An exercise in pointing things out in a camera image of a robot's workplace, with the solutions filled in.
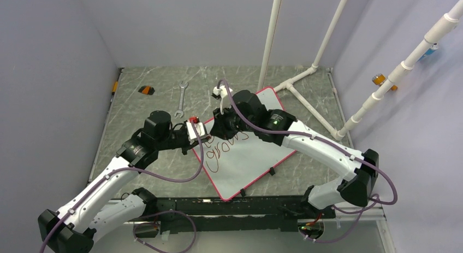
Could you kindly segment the yellow black screwdriver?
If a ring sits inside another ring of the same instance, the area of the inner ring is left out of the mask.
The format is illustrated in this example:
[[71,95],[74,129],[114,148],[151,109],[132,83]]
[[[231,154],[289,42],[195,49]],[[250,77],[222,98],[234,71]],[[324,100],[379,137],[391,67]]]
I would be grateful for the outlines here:
[[122,73],[122,70],[123,68],[119,68],[118,69],[118,73],[117,73],[117,78],[112,86],[112,90],[111,90],[111,98],[110,98],[110,102],[112,103],[113,102],[113,99],[115,97],[115,93],[117,91],[117,87],[118,87],[118,82],[119,82],[119,79],[120,79],[120,75]]

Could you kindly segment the white PVC pipe frame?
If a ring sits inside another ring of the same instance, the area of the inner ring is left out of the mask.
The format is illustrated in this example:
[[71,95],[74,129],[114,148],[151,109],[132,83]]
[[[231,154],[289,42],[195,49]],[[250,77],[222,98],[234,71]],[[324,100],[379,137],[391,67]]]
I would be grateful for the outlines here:
[[[333,18],[330,21],[330,24],[328,26],[328,29],[324,35],[324,38],[322,40],[322,43],[317,51],[316,58],[311,64],[311,66],[303,71],[302,73],[284,80],[281,82],[279,85],[274,87],[275,92],[279,92],[281,90],[288,90],[289,92],[292,93],[294,97],[307,109],[315,118],[318,120],[319,123],[322,124],[322,126],[330,133],[330,135],[334,138],[337,137],[338,130],[336,130],[318,111],[316,111],[315,107],[312,106],[308,100],[295,88],[294,84],[305,78],[308,77],[312,74],[314,74],[317,69],[319,62],[326,50],[326,47],[328,45],[328,42],[333,34],[333,31],[339,21],[339,18],[347,4],[348,0],[340,0],[338,3],[338,6],[336,8],[336,11],[334,13]],[[257,85],[257,90],[260,91],[264,87],[264,82],[266,78],[266,74],[268,72],[268,66],[269,66],[269,60],[271,56],[271,49],[272,45],[274,42],[274,36],[276,32],[276,26],[278,22],[278,17],[280,14],[281,10],[281,3],[282,0],[273,0],[272,1],[272,7],[271,7],[271,13],[270,13],[270,20],[269,20],[269,25],[268,25],[268,31],[266,34],[266,40],[265,40],[265,47],[264,47],[264,53],[263,53],[263,59],[261,63],[261,68],[260,68],[260,73],[259,73],[259,79],[258,79],[258,85]]]

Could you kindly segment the white PVC pipe right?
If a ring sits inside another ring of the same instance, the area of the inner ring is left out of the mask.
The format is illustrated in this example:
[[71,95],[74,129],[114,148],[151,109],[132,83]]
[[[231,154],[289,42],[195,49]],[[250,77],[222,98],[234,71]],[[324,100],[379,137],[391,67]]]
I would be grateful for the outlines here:
[[342,139],[349,131],[354,129],[362,118],[384,95],[394,86],[397,85],[405,76],[414,68],[418,60],[435,44],[438,43],[445,35],[452,31],[459,23],[462,17],[462,0],[459,0],[449,12],[442,17],[428,30],[423,40],[416,48],[401,61],[387,76],[383,84],[373,92],[362,104],[360,109],[353,114],[343,125],[343,127],[334,134],[337,140]]

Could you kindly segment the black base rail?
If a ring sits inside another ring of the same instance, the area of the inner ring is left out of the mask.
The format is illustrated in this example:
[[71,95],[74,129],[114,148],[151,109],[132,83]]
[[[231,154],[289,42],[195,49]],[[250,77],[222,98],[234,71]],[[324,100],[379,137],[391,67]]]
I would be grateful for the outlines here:
[[334,219],[333,209],[316,213],[302,196],[247,196],[223,201],[218,197],[159,198],[136,222],[151,222],[160,233],[279,230],[296,232],[306,222]]

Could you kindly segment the orange black tool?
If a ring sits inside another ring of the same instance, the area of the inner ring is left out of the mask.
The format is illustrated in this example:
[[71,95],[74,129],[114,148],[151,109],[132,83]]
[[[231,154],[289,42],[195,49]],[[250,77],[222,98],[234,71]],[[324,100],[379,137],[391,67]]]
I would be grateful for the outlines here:
[[144,94],[144,95],[153,95],[155,92],[155,89],[152,86],[144,85],[138,89],[138,92]]

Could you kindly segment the pink framed whiteboard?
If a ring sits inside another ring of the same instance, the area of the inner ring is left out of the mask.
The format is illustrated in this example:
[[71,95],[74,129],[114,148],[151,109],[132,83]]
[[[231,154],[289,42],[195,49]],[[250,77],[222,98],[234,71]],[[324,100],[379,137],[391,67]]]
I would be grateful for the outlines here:
[[203,152],[203,169],[223,201],[239,195],[295,153],[263,142],[252,132],[238,132],[230,140],[211,137],[203,143]]

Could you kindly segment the blue wall clip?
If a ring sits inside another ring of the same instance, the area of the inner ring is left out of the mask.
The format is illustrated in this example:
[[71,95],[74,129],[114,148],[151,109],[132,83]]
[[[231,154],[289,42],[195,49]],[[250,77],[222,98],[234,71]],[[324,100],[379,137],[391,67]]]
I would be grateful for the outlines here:
[[434,43],[429,49],[427,49],[426,52],[424,52],[424,54],[421,56],[419,60],[428,57],[429,55],[433,54],[436,50],[438,50],[438,44]]

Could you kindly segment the orange wall knob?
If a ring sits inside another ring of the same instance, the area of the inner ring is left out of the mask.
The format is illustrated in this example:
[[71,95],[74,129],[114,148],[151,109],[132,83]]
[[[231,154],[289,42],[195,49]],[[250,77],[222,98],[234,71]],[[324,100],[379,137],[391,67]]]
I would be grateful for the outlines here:
[[[375,85],[378,85],[378,86],[382,86],[385,81],[386,81],[386,77],[383,74],[376,74],[372,78],[372,82]],[[396,85],[393,85],[389,90],[390,91],[396,91],[397,89],[398,89],[398,87]]]

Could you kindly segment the silver wrench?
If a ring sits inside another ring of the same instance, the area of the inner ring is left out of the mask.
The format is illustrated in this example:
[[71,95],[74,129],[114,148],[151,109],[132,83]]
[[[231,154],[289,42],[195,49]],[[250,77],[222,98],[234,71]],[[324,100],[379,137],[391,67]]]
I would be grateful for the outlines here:
[[184,105],[184,100],[185,100],[185,90],[186,88],[188,88],[188,82],[179,83],[179,88],[180,88],[179,104],[178,104],[178,108],[176,112],[174,113],[174,116],[176,118],[182,118],[184,116],[183,105]]

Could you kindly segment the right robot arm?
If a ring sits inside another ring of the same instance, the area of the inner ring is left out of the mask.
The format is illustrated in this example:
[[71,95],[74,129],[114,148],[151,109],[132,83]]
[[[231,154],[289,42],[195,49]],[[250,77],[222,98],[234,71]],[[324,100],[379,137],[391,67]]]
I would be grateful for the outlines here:
[[261,141],[301,152],[338,174],[323,185],[310,186],[301,202],[301,211],[315,217],[322,209],[341,202],[366,207],[377,179],[375,151],[361,152],[311,130],[295,116],[281,109],[267,109],[255,93],[242,90],[229,97],[224,86],[212,96],[221,101],[213,111],[210,134],[223,140],[239,132],[252,132]]

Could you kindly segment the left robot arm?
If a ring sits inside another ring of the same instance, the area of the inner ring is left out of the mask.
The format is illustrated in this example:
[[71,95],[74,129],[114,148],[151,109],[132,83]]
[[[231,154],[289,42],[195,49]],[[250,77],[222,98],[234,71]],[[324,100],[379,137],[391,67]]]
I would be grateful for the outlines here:
[[163,150],[181,149],[183,154],[209,140],[205,125],[192,117],[174,126],[165,111],[153,111],[129,140],[116,151],[107,167],[75,198],[57,211],[45,210],[38,217],[43,243],[40,252],[90,252],[94,244],[123,223],[152,219],[157,212],[157,197],[138,188],[125,199],[107,202],[139,174],[174,182],[146,168]]

